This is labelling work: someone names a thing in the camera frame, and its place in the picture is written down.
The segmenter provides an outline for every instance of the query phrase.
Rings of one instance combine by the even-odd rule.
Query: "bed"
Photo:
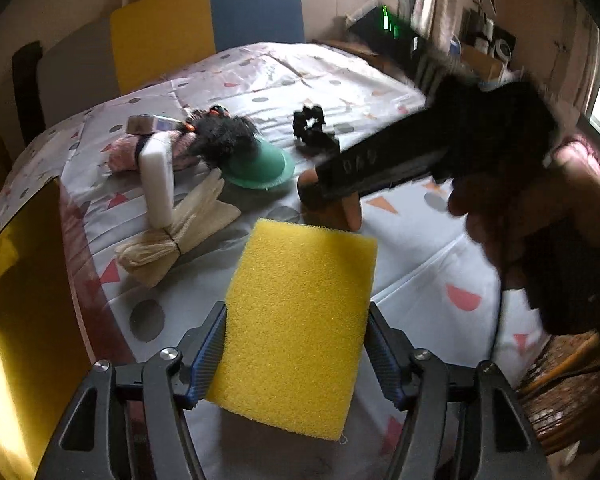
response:
[[[0,194],[0,228],[45,182],[59,179],[65,264],[83,343],[93,362],[143,361],[178,342],[224,297],[258,218],[303,222],[294,181],[270,191],[226,184],[220,199],[242,214],[177,261],[152,289],[117,265],[117,244],[148,228],[136,173],[110,176],[110,144],[133,114],[184,116],[183,107],[225,106],[249,116],[288,150],[296,176],[314,162],[292,135],[292,113],[319,104],[346,148],[424,104],[410,86],[365,61],[316,44],[257,43],[231,48],[164,76],[147,88],[78,113],[40,135],[20,156]],[[206,175],[199,164],[176,174],[176,199]],[[390,325],[446,362],[476,365],[488,355],[498,280],[463,219],[446,213],[449,184],[422,181],[363,200],[361,234],[378,240],[372,299]],[[523,292],[506,296],[496,361],[512,383],[534,361],[546,335]],[[449,415],[453,420],[453,410]],[[378,478],[404,420],[382,398],[365,354],[344,433],[326,442],[285,433],[202,402],[187,413],[210,478]],[[449,457],[453,431],[443,449]]]

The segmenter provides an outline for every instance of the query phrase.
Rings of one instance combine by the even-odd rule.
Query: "sponge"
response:
[[[270,426],[337,440],[376,253],[372,238],[259,220],[226,295],[224,354],[206,398]]]

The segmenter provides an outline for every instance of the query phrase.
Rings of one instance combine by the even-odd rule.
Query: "white sponge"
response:
[[[149,224],[155,229],[173,220],[173,160],[169,132],[157,132],[138,156],[140,180],[144,189]]]

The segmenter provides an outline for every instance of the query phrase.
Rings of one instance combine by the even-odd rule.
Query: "patterned bed sheet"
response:
[[[289,150],[298,176],[315,163],[296,149],[292,135],[292,113],[302,104],[323,107],[343,148],[424,104],[417,90],[365,61],[314,44],[234,48],[164,79],[41,134],[20,156],[0,194],[1,229],[59,176],[66,266],[92,359],[142,361],[176,344],[224,297],[258,218],[302,222],[295,181],[268,192],[227,183],[220,199],[240,208],[237,221],[181,257],[155,288],[135,282],[116,264],[114,248],[148,228],[139,176],[108,176],[102,167],[129,116],[182,118],[185,105],[221,104],[233,114],[248,115],[267,139]],[[176,198],[206,171],[200,164],[178,172]],[[464,220],[446,213],[449,192],[449,184],[424,181],[365,197],[361,234],[378,240],[372,299],[389,324],[446,362],[476,365],[488,355],[498,279],[466,236]],[[512,383],[545,341],[524,293],[508,292],[496,361]],[[269,428],[206,401],[186,416],[208,478],[259,480],[381,478],[404,420],[383,399],[364,352],[339,442]],[[455,416],[450,410],[449,419]],[[448,431],[443,457],[450,456],[453,438]]]

